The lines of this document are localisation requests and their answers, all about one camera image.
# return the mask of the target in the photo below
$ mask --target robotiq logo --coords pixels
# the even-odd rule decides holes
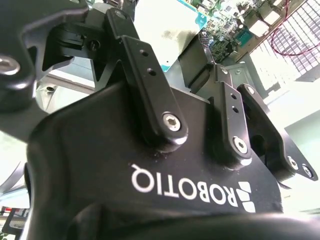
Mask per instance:
[[[138,167],[136,164],[131,165],[135,171],[132,173],[131,181],[133,187],[140,193],[149,193],[156,186],[156,192],[158,195],[163,195],[170,198],[185,198],[187,200],[194,200],[199,197],[205,203],[214,203],[218,205],[230,204],[231,206],[238,208],[238,202],[235,195],[237,193],[244,210],[248,213],[255,213],[256,208],[255,204],[250,201],[251,187],[250,183],[247,181],[240,181],[240,189],[234,189],[232,187],[219,186],[217,184],[207,184],[204,181],[199,181],[194,183],[188,178],[181,178],[177,186],[174,186],[173,176],[172,175],[162,175],[160,172],[157,172],[154,176],[151,172],[144,168]],[[138,176],[144,175],[144,178],[147,177],[148,181],[142,183],[141,178],[138,181]],[[167,187],[166,190],[163,190],[162,179],[167,178]],[[190,192],[186,193],[186,188],[192,189]]]

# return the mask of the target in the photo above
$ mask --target black rubber cover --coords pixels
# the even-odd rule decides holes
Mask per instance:
[[[227,215],[152,222],[119,229],[108,240],[318,240],[320,221],[283,214]]]
[[[172,153],[159,153],[144,140],[125,82],[48,116],[36,127],[27,149],[32,192],[28,239],[62,240],[68,235],[68,239],[89,240],[95,229],[111,231],[177,217],[247,214],[245,204],[254,204],[256,213],[282,211],[277,181],[254,153],[252,163],[238,171],[223,165],[227,156],[219,155],[222,159],[217,161],[214,136],[219,125],[214,106],[172,92],[189,127],[187,141]],[[150,191],[139,192],[133,186],[134,165],[153,176]],[[170,191],[170,177],[176,197],[165,193]],[[195,184],[194,197],[189,183],[183,189],[190,199],[182,196],[182,179]],[[150,184],[144,174],[137,181],[142,187]],[[238,196],[240,182],[250,184],[245,199]],[[217,199],[203,201],[198,183],[208,190],[220,188],[225,197],[213,189]],[[236,206],[229,203],[225,189],[233,189]]]

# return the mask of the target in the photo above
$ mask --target red wire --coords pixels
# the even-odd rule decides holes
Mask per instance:
[[[320,46],[320,42],[317,45],[309,48],[308,50],[305,50],[305,51],[302,51],[302,52],[299,52],[299,53],[284,53],[284,52],[280,52],[278,49],[275,48],[275,35],[276,35],[277,31],[279,30],[279,28],[284,24],[284,22],[288,20],[288,18],[289,18],[288,15],[289,15],[289,0],[285,0],[285,16],[284,16],[284,19],[283,19],[282,23],[280,23],[280,25],[274,30],[274,32],[273,32],[273,34],[271,36],[271,48],[273,49],[273,51],[275,51],[277,54],[280,54],[281,56],[294,57],[294,56],[300,56],[300,55],[309,53],[312,50],[314,50],[317,47],[319,47]]]

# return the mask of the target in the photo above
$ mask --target circuit board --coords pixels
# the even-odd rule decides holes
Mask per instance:
[[[209,17],[203,28],[214,60],[221,63],[237,47],[243,47],[255,35],[249,31],[245,19],[258,13],[259,8],[271,4],[269,0],[185,0],[198,12]]]

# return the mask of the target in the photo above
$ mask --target silver bolt head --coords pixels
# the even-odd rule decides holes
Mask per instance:
[[[246,145],[245,141],[241,138],[235,136],[233,138],[233,143],[235,148],[242,154],[246,154],[248,152],[248,146]]]
[[[0,55],[0,75],[15,75],[20,71],[20,64],[9,56]]]
[[[298,170],[298,169],[299,169],[298,164],[296,163],[296,161],[295,161],[291,156],[288,156],[288,160],[289,160],[289,162],[290,162],[291,167],[292,167],[294,170]]]
[[[252,87],[247,86],[246,88],[248,89],[248,91],[249,91],[251,94],[255,94],[255,90],[254,90]]]
[[[306,165],[302,165],[302,168],[304,170],[304,172],[310,177],[312,178],[314,175],[312,174],[311,170],[306,166]]]
[[[224,66],[221,66],[220,69],[224,74],[228,74],[228,70]]]
[[[179,119],[170,113],[166,113],[163,115],[163,122],[173,132],[177,132],[181,128],[181,123]]]

